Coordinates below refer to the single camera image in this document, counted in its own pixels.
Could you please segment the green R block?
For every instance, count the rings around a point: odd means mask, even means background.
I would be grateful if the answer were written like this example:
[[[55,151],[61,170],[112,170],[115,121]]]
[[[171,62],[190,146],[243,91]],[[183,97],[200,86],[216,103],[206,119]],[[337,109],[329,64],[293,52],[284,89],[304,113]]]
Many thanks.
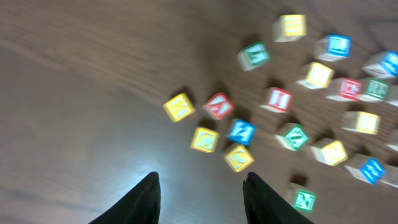
[[[385,101],[389,93],[390,84],[377,78],[360,80],[361,89],[358,99],[367,102]]]

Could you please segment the green N block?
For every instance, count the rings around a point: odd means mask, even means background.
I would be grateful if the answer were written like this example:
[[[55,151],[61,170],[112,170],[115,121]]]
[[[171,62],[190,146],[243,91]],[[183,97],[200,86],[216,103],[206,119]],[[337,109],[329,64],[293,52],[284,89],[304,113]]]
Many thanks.
[[[294,209],[306,213],[312,213],[317,202],[317,194],[292,182],[288,183],[284,198]]]

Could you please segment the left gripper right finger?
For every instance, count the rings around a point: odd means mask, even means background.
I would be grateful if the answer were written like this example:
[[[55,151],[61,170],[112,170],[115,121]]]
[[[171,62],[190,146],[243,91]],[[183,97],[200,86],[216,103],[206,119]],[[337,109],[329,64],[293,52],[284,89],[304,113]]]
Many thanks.
[[[313,224],[255,172],[243,181],[243,198],[248,224]]]

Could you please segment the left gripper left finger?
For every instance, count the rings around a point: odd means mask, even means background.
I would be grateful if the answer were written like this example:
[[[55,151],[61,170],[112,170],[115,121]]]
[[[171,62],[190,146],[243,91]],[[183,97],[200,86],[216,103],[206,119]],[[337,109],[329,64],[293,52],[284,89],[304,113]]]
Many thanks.
[[[150,172],[90,224],[158,224],[160,203],[159,174]]]

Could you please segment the red E block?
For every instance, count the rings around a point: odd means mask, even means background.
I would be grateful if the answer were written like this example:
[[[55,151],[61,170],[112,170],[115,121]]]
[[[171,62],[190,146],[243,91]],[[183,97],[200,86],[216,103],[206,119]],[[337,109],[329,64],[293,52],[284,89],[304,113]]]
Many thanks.
[[[335,101],[358,101],[362,83],[352,78],[333,79],[325,97]]]

